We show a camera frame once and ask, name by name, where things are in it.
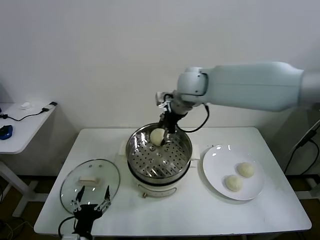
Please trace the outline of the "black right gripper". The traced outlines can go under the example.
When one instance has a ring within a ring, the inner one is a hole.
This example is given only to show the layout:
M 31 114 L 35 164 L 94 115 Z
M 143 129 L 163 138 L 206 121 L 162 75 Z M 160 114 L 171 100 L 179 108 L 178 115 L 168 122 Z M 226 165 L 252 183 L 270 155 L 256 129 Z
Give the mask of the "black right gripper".
M 175 133 L 176 125 L 177 125 L 178 121 L 180 121 L 186 115 L 187 115 L 187 113 L 177 114 L 175 112 L 169 112 L 169 111 L 165 111 L 160 114 L 158 127 L 160 129 L 164 129 L 163 139 L 161 141 L 161 146 L 164 146 L 167 144 L 168 139 L 169 139 L 169 137 L 168 137 L 169 133 Z

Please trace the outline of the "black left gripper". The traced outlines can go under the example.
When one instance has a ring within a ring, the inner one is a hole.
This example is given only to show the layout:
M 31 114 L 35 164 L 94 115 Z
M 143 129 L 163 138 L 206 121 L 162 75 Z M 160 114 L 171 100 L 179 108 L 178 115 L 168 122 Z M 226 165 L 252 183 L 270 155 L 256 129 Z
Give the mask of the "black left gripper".
M 99 219 L 103 215 L 103 212 L 111 205 L 110 186 L 107 186 L 103 201 L 99 205 L 80 205 L 84 192 L 85 187 L 82 186 L 75 199 L 71 200 L 73 215 L 77 219 L 74 233 L 79 235 L 90 235 L 94 221 Z

